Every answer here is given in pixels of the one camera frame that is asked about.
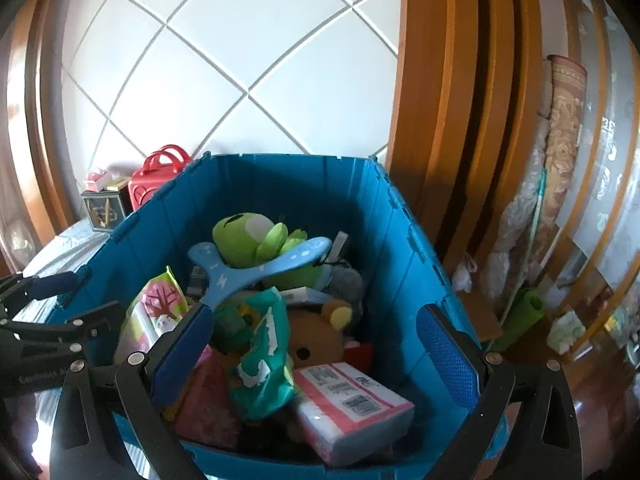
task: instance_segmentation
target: silver bolt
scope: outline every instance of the silver bolt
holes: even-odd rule
[[[546,367],[552,372],[559,372],[561,368],[560,363],[555,359],[549,359],[549,361],[546,362]]]
[[[133,352],[127,359],[127,363],[130,365],[139,365],[142,361],[145,360],[145,355],[142,352]]]
[[[69,370],[71,370],[72,372],[79,372],[83,368],[84,368],[84,361],[82,361],[82,359],[78,359],[78,361],[73,361],[71,363]]]
[[[502,356],[498,352],[489,352],[485,356],[486,361],[491,365],[502,364]]]

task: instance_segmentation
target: teal plastic package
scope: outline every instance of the teal plastic package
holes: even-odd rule
[[[284,299],[274,287],[248,298],[246,304],[262,319],[254,330],[250,350],[234,370],[229,395],[242,420],[262,420],[296,395],[287,365],[289,319]]]

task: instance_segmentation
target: storage bin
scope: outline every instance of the storage bin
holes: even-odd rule
[[[366,318],[360,339],[375,348],[372,375],[415,404],[412,428],[398,443],[402,459],[377,467],[328,469],[248,458],[184,443],[200,468],[227,479],[348,477],[422,478],[456,433],[467,410],[455,405],[426,355],[415,314],[437,304],[452,324],[476,339],[430,243],[406,203],[374,160],[312,155],[206,153],[165,184],[78,270],[81,287],[59,297],[48,322],[63,322],[94,306],[129,304],[150,278],[169,265],[185,287],[187,250],[211,241],[213,225],[238,212],[259,212],[310,237],[352,237],[352,264],[367,283]],[[110,364],[107,343],[92,348],[97,364]],[[135,443],[128,422],[117,417],[123,437]],[[494,438],[506,440],[502,428]]]

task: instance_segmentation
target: green plush toy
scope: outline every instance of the green plush toy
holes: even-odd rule
[[[274,224],[266,216],[241,213],[223,218],[213,228],[213,241],[227,265],[235,269],[255,267],[306,241],[306,232],[289,233],[283,223]],[[308,286],[323,290],[331,279],[330,266],[305,266],[265,280],[265,286],[289,290]]]

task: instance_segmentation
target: yellow inner ear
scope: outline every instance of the yellow inner ear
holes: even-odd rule
[[[332,313],[329,318],[329,322],[331,326],[333,326],[336,330],[342,332],[345,327],[351,322],[352,317],[351,307],[348,306],[339,306]]]

